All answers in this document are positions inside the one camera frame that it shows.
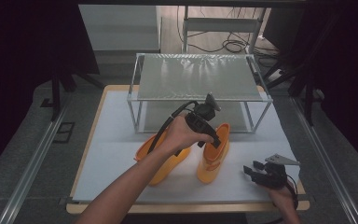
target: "black cable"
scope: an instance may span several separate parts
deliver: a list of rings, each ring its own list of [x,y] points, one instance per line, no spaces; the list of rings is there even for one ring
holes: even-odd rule
[[[229,14],[232,14],[233,11],[234,11],[235,7],[232,8],[228,14],[227,14],[227,17]],[[256,11],[256,7],[254,9],[254,13],[253,13],[253,16],[252,16],[252,19],[255,17],[255,11]],[[238,12],[237,14],[237,18],[240,16],[240,13],[241,13],[241,7],[240,7],[240,11]],[[180,34],[180,30],[179,30],[179,7],[177,7],[177,10],[176,10],[176,28],[177,28],[177,32],[178,32],[178,35],[179,35],[179,38],[181,40],[181,42],[183,43],[184,40]],[[200,32],[200,33],[197,33],[197,34],[193,34],[193,35],[188,35],[187,38],[189,37],[192,37],[192,36],[196,36],[196,35],[202,35],[202,34],[206,34],[208,32]],[[234,35],[236,36],[237,38],[239,38],[240,40],[233,40],[233,39],[230,39],[230,37]],[[209,50],[209,49],[202,49],[196,45],[191,45],[191,44],[188,44],[188,46],[190,47],[193,47],[193,48],[196,48],[196,49],[200,49],[202,51],[205,51],[205,52],[208,52],[208,53],[214,53],[214,52],[217,52],[221,49],[226,49],[228,52],[231,52],[231,53],[241,53],[243,50],[246,50],[246,47],[249,45],[249,39],[250,39],[250,35],[247,35],[248,39],[245,40],[243,39],[241,36],[239,35],[236,35],[234,33],[229,33],[228,36],[227,36],[227,40],[223,41],[222,42],[222,48],[220,49],[212,49],[212,50]],[[231,49],[230,46],[235,46],[235,47],[238,47],[239,49]],[[262,53],[260,52],[258,49],[264,49],[264,48],[260,48],[260,47],[256,47],[255,46],[255,50],[254,50],[254,55],[256,56],[264,56],[264,57],[270,57],[270,58],[277,58],[277,55],[276,54],[266,54],[266,53]]]
[[[202,7],[200,7],[200,12],[205,17],[205,14],[203,14],[203,12],[202,12]]]
[[[161,128],[158,130],[158,133],[156,134],[155,139],[153,139],[152,145],[150,146],[149,150],[147,151],[147,154],[153,151],[155,148],[159,138],[162,136],[164,131],[168,128],[168,126],[171,124],[171,122],[184,110],[188,105],[195,104],[197,105],[197,101],[189,101],[183,105],[181,105],[178,109],[176,109],[167,120],[165,120],[164,124],[161,126]]]
[[[294,206],[295,206],[295,210],[297,210],[298,208],[298,191],[297,191],[297,185],[296,185],[296,181],[290,176],[290,175],[287,175],[288,177],[290,177],[290,179],[292,179],[293,181],[293,184],[295,185],[295,187],[293,188],[289,182],[286,182],[286,184],[284,185],[285,187],[287,187],[287,189],[289,189],[290,193],[292,194],[292,198],[293,198],[293,203],[294,203]],[[280,223],[283,221],[283,218],[280,217],[280,218],[277,218],[275,220],[272,220],[270,222],[265,222],[263,224],[277,224],[277,223]]]

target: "person's right hand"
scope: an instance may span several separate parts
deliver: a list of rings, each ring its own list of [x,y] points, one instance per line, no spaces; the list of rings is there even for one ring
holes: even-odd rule
[[[270,189],[261,185],[259,186],[268,192],[268,196],[278,208],[295,208],[292,193],[290,193],[287,187],[283,187],[282,189]]]
[[[259,186],[268,192],[268,196],[274,202],[275,206],[279,209],[284,223],[298,224],[301,222],[295,209],[295,204],[293,203],[292,193],[287,187],[284,187],[282,189],[270,189],[261,185]]]
[[[202,141],[212,143],[213,138],[206,133],[195,133],[188,127],[185,114],[177,116],[168,127],[167,135],[163,144],[168,144],[170,153],[174,154],[177,150],[191,147],[194,143]]]

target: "metal rail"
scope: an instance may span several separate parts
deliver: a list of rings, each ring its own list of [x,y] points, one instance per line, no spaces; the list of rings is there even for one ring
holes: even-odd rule
[[[40,140],[34,155],[30,159],[27,167],[25,168],[25,171],[22,173],[17,187],[11,194],[4,211],[0,216],[0,223],[13,223],[16,219],[22,203],[24,202],[25,197],[27,196],[28,191],[34,182],[34,178],[36,177],[37,172],[39,171],[43,159],[45,159],[51,142],[54,139],[54,135],[60,127],[70,101],[71,94],[68,94],[63,100],[62,110],[58,114],[57,118],[54,121],[51,121],[48,125],[48,128]]]
[[[309,126],[307,123],[307,120],[303,115],[303,108],[301,103],[293,97],[291,97],[291,101],[296,108],[297,116],[300,119],[300,122],[313,145],[313,149],[315,150],[315,153],[318,156],[322,167],[324,168],[327,178],[329,179],[330,184],[338,197],[338,200],[341,202],[341,206],[344,209],[348,220],[350,223],[358,224],[358,209],[356,204],[354,203],[351,195],[348,193],[348,190],[345,188],[344,183],[334,168],[333,163],[330,161],[330,158],[327,155],[318,134],[316,133],[315,129]]]

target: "shoe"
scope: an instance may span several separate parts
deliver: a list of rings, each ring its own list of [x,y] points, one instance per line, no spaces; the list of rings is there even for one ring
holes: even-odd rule
[[[162,133],[161,137],[156,143],[156,147],[158,147],[165,139],[165,135],[167,134],[167,130]],[[144,142],[144,144],[138,149],[138,151],[135,154],[135,160],[141,161],[146,155],[147,151],[150,149],[150,146],[152,145],[153,140],[155,139],[156,134],[151,136],[147,141]],[[183,161],[188,154],[190,153],[190,147],[182,149],[179,153],[179,155],[170,156],[158,169],[156,174],[153,176],[152,180],[149,182],[150,186],[155,186],[159,182],[161,182],[167,175],[173,170],[173,168],[176,167],[177,164],[179,164],[181,161]]]
[[[219,174],[220,167],[229,149],[229,131],[230,126],[228,123],[221,124],[216,130],[217,136],[219,136],[221,141],[220,146],[215,148],[210,143],[205,145],[202,159],[197,168],[197,177],[202,183],[209,184],[213,182]]]

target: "metal stand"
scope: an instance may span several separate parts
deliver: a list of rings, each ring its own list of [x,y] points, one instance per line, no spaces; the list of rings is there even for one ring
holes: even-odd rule
[[[92,85],[96,86],[97,88],[103,90],[106,86],[102,82],[99,82],[98,80],[90,77],[87,74],[84,74],[74,68],[71,70],[74,70],[76,74],[91,83]],[[53,108],[53,115],[51,117],[51,121],[54,121],[58,114],[60,114],[61,111],[61,97],[60,97],[60,82],[65,89],[65,91],[75,91],[76,90],[76,83],[74,79],[72,78],[71,72],[69,69],[60,69],[57,65],[53,66],[52,74],[51,74],[51,88],[52,88],[52,108]]]
[[[252,33],[249,45],[249,54],[254,53],[255,41],[260,32],[266,9],[263,7],[257,19],[217,19],[217,18],[189,18],[188,6],[185,6],[185,17],[183,21],[183,46],[182,53],[187,53],[187,32],[236,32]]]

